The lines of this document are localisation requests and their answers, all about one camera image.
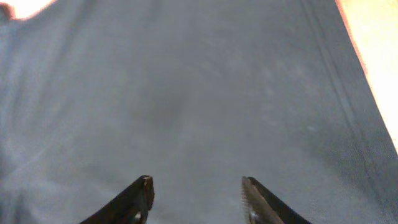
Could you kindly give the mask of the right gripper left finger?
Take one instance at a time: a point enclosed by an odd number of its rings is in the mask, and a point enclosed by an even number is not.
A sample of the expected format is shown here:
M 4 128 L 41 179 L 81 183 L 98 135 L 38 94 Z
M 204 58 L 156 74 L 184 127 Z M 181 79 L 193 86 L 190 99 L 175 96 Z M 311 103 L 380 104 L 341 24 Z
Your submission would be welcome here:
M 80 224 L 146 224 L 153 204 L 153 176 L 142 175 Z

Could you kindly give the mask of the black t-shirt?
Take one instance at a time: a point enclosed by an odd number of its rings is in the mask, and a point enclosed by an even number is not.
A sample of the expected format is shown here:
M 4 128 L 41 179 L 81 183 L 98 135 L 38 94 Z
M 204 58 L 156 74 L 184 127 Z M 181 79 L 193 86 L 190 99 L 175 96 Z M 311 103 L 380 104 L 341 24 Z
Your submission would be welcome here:
M 397 153 L 334 1 L 117 0 L 1 17 L 1 222 L 79 223 L 141 175 L 149 223 L 396 223 Z

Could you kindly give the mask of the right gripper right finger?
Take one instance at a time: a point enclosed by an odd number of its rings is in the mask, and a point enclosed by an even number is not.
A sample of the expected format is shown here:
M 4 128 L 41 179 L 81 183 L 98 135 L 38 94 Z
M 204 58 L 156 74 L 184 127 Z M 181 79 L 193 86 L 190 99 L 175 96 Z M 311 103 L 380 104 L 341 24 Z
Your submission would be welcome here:
M 254 177 L 242 176 L 241 193 L 247 224 L 311 224 Z

